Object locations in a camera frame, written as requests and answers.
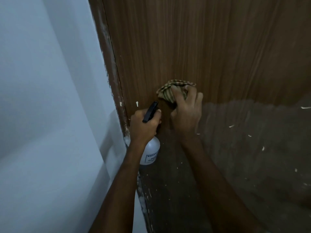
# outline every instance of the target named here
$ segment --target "brown door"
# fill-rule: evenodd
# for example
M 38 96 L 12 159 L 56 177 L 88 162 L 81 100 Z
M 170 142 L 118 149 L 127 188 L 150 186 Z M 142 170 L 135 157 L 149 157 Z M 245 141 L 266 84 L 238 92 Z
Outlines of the brown door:
M 273 232 L 310 230 L 311 0 L 103 4 L 127 116 L 168 80 L 196 83 L 198 136 L 238 195 Z M 172 109 L 159 107 L 160 153 L 140 171 L 150 223 L 154 232 L 209 232 Z

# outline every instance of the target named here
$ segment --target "white spray bottle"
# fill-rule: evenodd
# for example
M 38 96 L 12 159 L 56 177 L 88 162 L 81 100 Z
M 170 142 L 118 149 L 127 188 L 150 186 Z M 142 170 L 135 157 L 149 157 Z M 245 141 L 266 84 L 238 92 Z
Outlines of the white spray bottle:
M 153 118 L 154 113 L 158 109 L 157 105 L 158 105 L 157 101 L 152 103 L 147 113 L 145 114 L 145 117 L 142 121 L 143 123 L 147 123 L 150 119 Z M 152 164 L 156 160 L 159 149 L 160 149 L 160 141 L 158 140 L 157 137 L 154 136 L 146 145 L 145 150 L 142 154 L 142 158 L 140 160 L 140 164 L 141 165 Z

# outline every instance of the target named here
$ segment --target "forearm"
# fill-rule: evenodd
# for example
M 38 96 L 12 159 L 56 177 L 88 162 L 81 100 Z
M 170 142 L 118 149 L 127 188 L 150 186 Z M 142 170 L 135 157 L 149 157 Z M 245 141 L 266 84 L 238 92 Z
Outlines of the forearm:
M 246 208 L 204 153 L 200 140 L 192 137 L 182 142 L 194 178 L 215 232 L 257 232 L 260 223 Z
M 137 173 L 144 148 L 130 144 L 90 232 L 132 232 Z

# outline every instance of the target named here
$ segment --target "human hand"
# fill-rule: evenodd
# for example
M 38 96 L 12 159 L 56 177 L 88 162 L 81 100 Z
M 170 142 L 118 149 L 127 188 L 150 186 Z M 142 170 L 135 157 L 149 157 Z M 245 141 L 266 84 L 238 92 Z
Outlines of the human hand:
M 156 129 L 161 123 L 161 110 L 157 110 L 153 118 L 147 123 L 143 123 L 142 120 L 147 112 L 147 109 L 137 110 L 135 114 L 131 116 L 130 124 L 130 137 L 131 143 L 141 144 L 144 146 L 154 137 Z
M 203 93 L 196 94 L 196 88 L 186 86 L 188 90 L 187 99 L 176 86 L 171 86 L 177 103 L 176 109 L 171 113 L 174 129 L 180 139 L 186 139 L 195 135 L 196 127 L 202 115 Z

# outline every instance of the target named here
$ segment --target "white wall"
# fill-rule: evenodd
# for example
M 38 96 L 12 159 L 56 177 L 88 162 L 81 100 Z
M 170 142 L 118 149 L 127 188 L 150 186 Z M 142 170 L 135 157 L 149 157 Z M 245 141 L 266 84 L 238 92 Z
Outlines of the white wall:
M 126 151 L 88 1 L 0 0 L 0 73 L 1 232 L 87 232 Z

